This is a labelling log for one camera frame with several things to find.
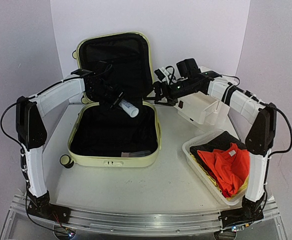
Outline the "black garment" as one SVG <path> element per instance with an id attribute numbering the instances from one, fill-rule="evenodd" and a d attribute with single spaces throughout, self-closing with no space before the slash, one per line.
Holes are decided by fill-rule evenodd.
<path id="1" fill-rule="evenodd" d="M 203 158 L 199 156 L 197 151 L 212 153 L 214 150 L 221 150 L 222 152 L 224 152 L 231 147 L 231 144 L 236 144 L 237 147 L 241 150 L 247 149 L 244 143 L 242 143 L 234 136 L 230 135 L 227 131 L 224 131 L 208 143 L 191 146 L 190 153 L 195 157 L 198 164 L 206 166 L 206 163 L 203 161 Z"/>

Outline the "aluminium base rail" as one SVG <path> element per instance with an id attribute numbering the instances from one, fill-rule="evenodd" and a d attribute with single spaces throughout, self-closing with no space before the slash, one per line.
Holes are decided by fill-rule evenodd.
<path id="1" fill-rule="evenodd" d="M 214 239 L 222 231 L 221 212 L 205 210 L 177 213 L 117 213 L 70 209 L 66 227 L 77 232 L 74 239 L 118 236 L 132 238 L 198 237 Z M 269 200 L 264 218 L 249 227 L 237 230 L 238 240 L 285 240 L 287 234 L 274 199 Z M 60 234 L 53 231 L 60 225 L 47 219 L 28 216 L 25 213 L 25 197 L 15 195 L 2 228 L 1 240 L 48 240 Z"/>

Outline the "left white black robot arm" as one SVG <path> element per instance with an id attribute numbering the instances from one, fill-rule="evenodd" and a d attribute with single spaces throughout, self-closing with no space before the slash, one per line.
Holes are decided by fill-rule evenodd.
<path id="1" fill-rule="evenodd" d="M 19 97 L 11 107 L 16 108 L 16 132 L 18 138 L 10 135 L 20 146 L 20 165 L 26 183 L 26 214 L 54 221 L 62 225 L 69 221 L 71 210 L 68 207 L 50 203 L 43 170 L 43 148 L 47 131 L 42 121 L 51 110 L 82 93 L 96 95 L 110 109 L 123 100 L 121 87 L 111 84 L 104 76 L 107 71 L 94 73 L 84 69 L 72 72 L 46 89 L 31 96 Z"/>

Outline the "white three-drawer storage cabinet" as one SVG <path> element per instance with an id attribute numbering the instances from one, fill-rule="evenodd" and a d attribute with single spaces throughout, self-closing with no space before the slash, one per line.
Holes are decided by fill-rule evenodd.
<path id="1" fill-rule="evenodd" d="M 207 75 L 211 78 L 211 82 L 220 77 L 226 80 L 228 77 L 221 75 L 212 70 L 204 71 L 199 75 Z M 229 108 L 217 100 L 203 92 L 196 92 L 187 96 L 177 98 L 178 102 L 174 106 L 178 114 L 185 119 L 191 121 L 197 126 L 206 126 L 208 128 L 217 127 L 223 124 L 223 118 L 228 114 Z"/>

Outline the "pale green hard-shell suitcase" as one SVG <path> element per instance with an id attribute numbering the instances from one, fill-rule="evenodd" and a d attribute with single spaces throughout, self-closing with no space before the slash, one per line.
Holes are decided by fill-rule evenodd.
<path id="1" fill-rule="evenodd" d="M 131 118 L 120 106 L 108 109 L 82 95 L 84 107 L 68 139 L 68 153 L 60 164 L 86 167 L 143 168 L 151 165 L 161 148 L 159 118 L 146 97 L 153 90 L 150 45 L 139 32 L 114 33 L 83 40 L 74 52 L 78 69 L 104 61 L 112 69 L 104 76 L 111 84 L 121 87 L 126 100 L 139 109 Z M 144 157 L 121 157 L 150 150 Z"/>

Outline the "white grey tube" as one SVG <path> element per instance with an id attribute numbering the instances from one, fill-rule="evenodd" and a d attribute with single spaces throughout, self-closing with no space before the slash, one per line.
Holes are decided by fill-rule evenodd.
<path id="1" fill-rule="evenodd" d="M 126 101 L 126 100 L 122 100 L 119 103 L 119 106 L 131 117 L 131 118 L 135 118 L 138 114 L 139 114 L 139 109 L 133 105 L 132 103 Z"/>

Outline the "white perforated plastic basket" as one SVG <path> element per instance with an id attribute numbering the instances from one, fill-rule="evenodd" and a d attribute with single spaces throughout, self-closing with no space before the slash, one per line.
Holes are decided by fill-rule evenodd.
<path id="1" fill-rule="evenodd" d="M 223 195 L 223 189 L 219 187 L 219 182 L 215 179 L 214 175 L 210 175 L 211 170 L 207 166 L 202 166 L 197 162 L 197 158 L 192 154 L 190 148 L 193 146 L 201 146 L 208 144 L 209 142 L 215 142 L 215 138 L 223 134 L 225 130 L 214 129 L 202 135 L 196 136 L 182 145 L 182 150 L 187 158 L 187 163 L 191 169 L 195 172 L 202 183 L 207 187 L 209 192 L 214 196 L 214 198 L 222 205 L 235 206 L 242 201 L 242 197 L 245 194 L 246 188 L 248 186 L 248 181 L 246 181 L 237 194 L 233 194 L 231 197 L 225 197 Z"/>

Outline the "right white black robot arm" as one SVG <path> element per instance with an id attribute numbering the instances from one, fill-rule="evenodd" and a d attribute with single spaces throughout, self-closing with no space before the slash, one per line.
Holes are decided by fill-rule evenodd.
<path id="1" fill-rule="evenodd" d="M 153 84 L 156 104 L 161 104 L 161 99 L 166 98 L 164 105 L 174 106 L 177 99 L 201 92 L 225 103 L 252 125 L 245 140 L 250 154 L 250 176 L 242 206 L 222 211 L 219 218 L 222 228 L 232 231 L 262 220 L 268 200 L 266 183 L 269 161 L 274 155 L 271 149 L 276 135 L 277 113 L 284 119 L 286 115 L 273 103 L 264 103 L 251 92 L 240 89 L 229 80 L 230 76 L 212 70 L 184 73 L 176 83 L 166 70 L 157 69 L 155 75 L 158 78 Z"/>

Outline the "yellow garment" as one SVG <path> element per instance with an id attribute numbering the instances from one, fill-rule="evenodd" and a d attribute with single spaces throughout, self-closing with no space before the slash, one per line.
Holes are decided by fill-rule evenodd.
<path id="1" fill-rule="evenodd" d="M 191 153 L 190 156 L 192 159 L 198 164 L 198 166 L 202 169 L 202 171 L 205 173 L 205 175 L 208 177 L 208 179 L 213 183 L 213 185 L 217 188 L 217 190 L 223 195 L 223 197 L 226 198 L 226 200 L 232 200 L 236 195 L 230 194 L 226 189 L 223 189 L 215 177 L 215 175 L 211 172 L 211 170 L 208 167 L 203 167 L 199 160 Z"/>

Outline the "orange red garment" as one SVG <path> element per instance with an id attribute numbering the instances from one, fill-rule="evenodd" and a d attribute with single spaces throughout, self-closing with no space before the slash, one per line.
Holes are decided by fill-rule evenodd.
<path id="1" fill-rule="evenodd" d="M 232 196 L 238 193 L 250 171 L 248 150 L 240 149 L 237 144 L 231 143 L 227 150 L 197 150 L 197 154 L 215 175 L 220 187 Z"/>

